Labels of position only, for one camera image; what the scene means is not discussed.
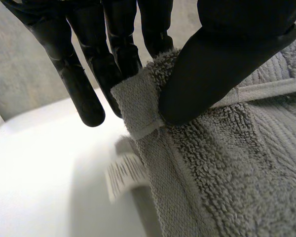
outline towel label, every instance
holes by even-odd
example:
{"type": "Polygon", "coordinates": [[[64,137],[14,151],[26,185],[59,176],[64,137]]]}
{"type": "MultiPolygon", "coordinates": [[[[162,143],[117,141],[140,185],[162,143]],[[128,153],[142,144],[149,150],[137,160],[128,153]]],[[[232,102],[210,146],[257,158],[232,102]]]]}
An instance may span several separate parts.
{"type": "Polygon", "coordinates": [[[108,166],[105,177],[111,203],[126,191],[149,185],[145,167],[139,157],[133,153],[120,155],[108,166]]]}

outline gray towel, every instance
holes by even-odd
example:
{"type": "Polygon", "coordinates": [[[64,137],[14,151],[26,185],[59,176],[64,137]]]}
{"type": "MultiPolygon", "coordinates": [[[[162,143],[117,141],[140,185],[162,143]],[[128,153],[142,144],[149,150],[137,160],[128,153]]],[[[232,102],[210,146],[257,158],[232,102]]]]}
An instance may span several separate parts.
{"type": "Polygon", "coordinates": [[[205,114],[166,127],[158,96],[178,53],[112,89],[148,170],[163,235],[295,237],[296,41],[205,114]]]}

